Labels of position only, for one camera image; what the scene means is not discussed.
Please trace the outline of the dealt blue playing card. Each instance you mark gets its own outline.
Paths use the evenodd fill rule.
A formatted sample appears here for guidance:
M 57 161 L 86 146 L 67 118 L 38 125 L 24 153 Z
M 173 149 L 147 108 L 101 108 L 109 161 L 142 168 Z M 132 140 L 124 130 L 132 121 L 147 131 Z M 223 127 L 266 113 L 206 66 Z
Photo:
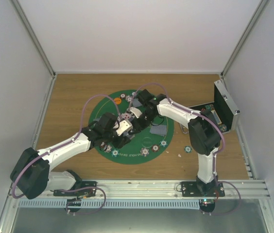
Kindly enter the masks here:
M 136 108 L 142 106 L 142 104 L 141 104 L 141 103 L 139 102 L 139 100 L 137 100 L 137 99 L 134 99 L 134 100 L 133 100 L 132 105 L 133 105 L 133 107 L 136 107 Z

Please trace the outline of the red poker chip stack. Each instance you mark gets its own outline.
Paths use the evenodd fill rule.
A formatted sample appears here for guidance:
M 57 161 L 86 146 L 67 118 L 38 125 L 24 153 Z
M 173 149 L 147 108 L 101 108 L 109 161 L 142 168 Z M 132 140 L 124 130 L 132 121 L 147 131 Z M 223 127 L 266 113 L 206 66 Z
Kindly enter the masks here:
M 153 146 L 151 147 L 152 152 L 158 152 L 159 149 L 160 149 L 160 146 L 159 146 L 159 145 L 153 145 Z

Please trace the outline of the blue poker chip stack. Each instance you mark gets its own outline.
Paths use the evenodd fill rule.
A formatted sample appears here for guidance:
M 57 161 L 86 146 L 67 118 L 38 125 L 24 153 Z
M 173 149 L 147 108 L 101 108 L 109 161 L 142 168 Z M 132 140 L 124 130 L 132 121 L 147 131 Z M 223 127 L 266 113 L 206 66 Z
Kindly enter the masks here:
M 142 155 L 142 156 L 144 156 L 144 157 L 147 157 L 148 155 L 149 155 L 149 149 L 148 148 L 142 148 L 141 150 L 140 150 L 140 154 Z

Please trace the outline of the green poker chip stack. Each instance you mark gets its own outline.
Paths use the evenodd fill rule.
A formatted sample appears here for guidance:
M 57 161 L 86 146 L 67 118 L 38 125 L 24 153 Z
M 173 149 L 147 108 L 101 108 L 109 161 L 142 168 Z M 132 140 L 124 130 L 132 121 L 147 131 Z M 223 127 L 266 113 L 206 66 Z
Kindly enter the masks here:
M 186 153 L 191 153 L 192 148 L 191 148 L 190 146 L 185 146 L 185 147 L 184 147 L 184 151 L 185 151 Z

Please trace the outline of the blue playing card deck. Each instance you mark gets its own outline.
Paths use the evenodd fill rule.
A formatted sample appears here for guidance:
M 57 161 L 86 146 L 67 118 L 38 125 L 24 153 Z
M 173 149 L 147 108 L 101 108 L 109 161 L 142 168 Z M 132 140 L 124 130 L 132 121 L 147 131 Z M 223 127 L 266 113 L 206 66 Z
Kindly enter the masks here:
M 123 135 L 124 135 L 125 137 L 129 138 L 129 139 L 132 139 L 132 138 L 135 137 L 135 135 L 134 135 L 134 134 L 130 134 L 130 132 L 125 132 Z

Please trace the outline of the orange big blind button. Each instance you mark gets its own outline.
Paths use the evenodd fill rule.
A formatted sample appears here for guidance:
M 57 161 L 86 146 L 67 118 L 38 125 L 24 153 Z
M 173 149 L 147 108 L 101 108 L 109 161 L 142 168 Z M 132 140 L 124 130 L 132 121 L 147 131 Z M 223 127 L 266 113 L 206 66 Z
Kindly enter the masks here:
M 121 102 L 122 102 L 122 99 L 121 98 L 114 98 L 114 102 L 115 102 L 115 104 L 116 105 L 120 105 L 121 104 Z

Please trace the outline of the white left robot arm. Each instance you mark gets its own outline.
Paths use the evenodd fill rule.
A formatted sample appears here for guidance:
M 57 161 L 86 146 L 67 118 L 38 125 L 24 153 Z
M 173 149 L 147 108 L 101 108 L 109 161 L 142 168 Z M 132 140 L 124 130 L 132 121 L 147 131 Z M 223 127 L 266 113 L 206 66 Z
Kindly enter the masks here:
M 15 199 L 19 197 L 16 195 L 17 189 L 29 200 L 44 191 L 67 192 L 71 196 L 77 196 L 84 187 L 80 176 L 72 170 L 54 172 L 53 169 L 94 147 L 106 148 L 108 143 L 115 148 L 123 147 L 131 141 L 128 133 L 132 129 L 133 125 L 129 120 L 119 120 L 114 114 L 105 113 L 98 121 L 91 122 L 56 145 L 41 150 L 32 147 L 25 149 L 10 175 L 13 182 L 12 196 Z

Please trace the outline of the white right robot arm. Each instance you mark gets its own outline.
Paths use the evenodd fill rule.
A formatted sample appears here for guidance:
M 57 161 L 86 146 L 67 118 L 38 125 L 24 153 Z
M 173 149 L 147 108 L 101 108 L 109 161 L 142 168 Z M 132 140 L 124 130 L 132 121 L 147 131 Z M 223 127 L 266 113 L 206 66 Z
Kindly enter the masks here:
M 139 113 L 132 103 L 137 99 L 145 108 Z M 197 111 L 172 101 L 168 95 L 152 95 L 148 90 L 137 90 L 132 95 L 127 111 L 135 117 L 133 129 L 129 134 L 136 134 L 147 128 L 158 117 L 168 117 L 188 129 L 190 144 L 198 154 L 198 173 L 196 177 L 197 192 L 209 196 L 218 185 L 216 172 L 216 155 L 220 145 L 225 146 L 223 133 L 210 110 Z

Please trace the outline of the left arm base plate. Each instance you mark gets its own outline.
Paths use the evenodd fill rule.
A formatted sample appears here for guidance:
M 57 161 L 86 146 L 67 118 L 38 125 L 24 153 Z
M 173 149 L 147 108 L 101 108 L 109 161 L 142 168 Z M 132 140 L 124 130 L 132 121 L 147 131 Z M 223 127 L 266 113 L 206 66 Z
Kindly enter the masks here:
M 89 198 L 96 195 L 96 181 L 81 181 L 75 184 L 70 190 L 55 190 L 53 195 L 56 197 L 77 197 L 77 198 Z

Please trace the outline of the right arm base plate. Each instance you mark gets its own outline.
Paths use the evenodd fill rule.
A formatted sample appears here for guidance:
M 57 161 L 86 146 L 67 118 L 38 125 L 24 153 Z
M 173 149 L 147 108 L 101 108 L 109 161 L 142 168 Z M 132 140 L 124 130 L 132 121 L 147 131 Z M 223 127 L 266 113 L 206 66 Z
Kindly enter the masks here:
M 180 182 L 176 190 L 181 192 L 183 197 L 224 197 L 225 191 L 223 185 L 215 182 L 202 184 L 197 181 Z

